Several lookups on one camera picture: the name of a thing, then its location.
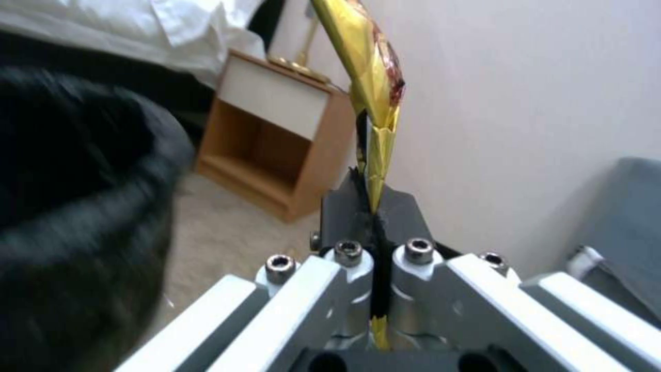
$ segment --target gray chair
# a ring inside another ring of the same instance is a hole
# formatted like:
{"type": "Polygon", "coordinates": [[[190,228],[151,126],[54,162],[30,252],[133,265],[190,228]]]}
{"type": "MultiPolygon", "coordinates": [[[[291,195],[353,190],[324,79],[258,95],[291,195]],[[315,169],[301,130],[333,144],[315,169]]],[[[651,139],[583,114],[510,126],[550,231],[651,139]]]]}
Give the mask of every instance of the gray chair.
{"type": "Polygon", "coordinates": [[[574,276],[661,328],[661,162],[620,160],[579,241],[601,258],[574,276]]]}

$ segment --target white drawer front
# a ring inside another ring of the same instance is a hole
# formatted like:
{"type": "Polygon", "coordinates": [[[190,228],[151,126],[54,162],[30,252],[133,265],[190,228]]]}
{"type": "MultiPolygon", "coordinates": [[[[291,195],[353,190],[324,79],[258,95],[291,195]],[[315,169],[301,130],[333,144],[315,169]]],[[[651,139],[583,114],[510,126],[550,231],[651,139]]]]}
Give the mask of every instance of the white drawer front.
{"type": "Polygon", "coordinates": [[[219,97],[230,105],[313,140],[329,94],[236,57],[227,61],[219,97]]]}

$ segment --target bed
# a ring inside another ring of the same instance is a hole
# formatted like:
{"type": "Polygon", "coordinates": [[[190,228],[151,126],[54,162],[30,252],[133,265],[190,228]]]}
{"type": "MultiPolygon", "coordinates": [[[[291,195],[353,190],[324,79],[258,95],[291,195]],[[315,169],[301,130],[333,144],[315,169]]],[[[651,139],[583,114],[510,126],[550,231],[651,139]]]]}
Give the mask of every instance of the bed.
{"type": "Polygon", "coordinates": [[[0,66],[47,68],[126,87],[176,113],[202,113],[228,50],[263,58],[283,4],[3,0],[0,66]]]}

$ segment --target gold foil wrapper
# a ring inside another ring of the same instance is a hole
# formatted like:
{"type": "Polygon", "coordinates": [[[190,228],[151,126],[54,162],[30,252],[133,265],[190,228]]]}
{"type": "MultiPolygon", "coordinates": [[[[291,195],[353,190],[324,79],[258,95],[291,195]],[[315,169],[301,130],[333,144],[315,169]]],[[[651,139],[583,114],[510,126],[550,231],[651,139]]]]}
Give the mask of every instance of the gold foil wrapper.
{"type": "Polygon", "coordinates": [[[358,170],[365,177],[369,207],[376,212],[404,93],[397,55],[359,1],[312,0],[312,4],[351,78],[354,110],[364,109],[369,116],[366,148],[358,148],[358,170]]]}

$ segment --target white wall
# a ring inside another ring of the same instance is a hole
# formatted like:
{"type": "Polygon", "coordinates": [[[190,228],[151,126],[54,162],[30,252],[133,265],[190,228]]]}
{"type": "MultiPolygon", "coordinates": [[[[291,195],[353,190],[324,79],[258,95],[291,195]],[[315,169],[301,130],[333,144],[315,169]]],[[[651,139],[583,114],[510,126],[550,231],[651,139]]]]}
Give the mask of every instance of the white wall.
{"type": "MultiPolygon", "coordinates": [[[[293,57],[304,0],[272,52],[293,57]]],[[[407,92],[388,183],[434,237],[528,277],[564,261],[621,156],[661,158],[658,0],[365,0],[407,92]]],[[[346,86],[323,31],[311,66],[346,86]]]]}

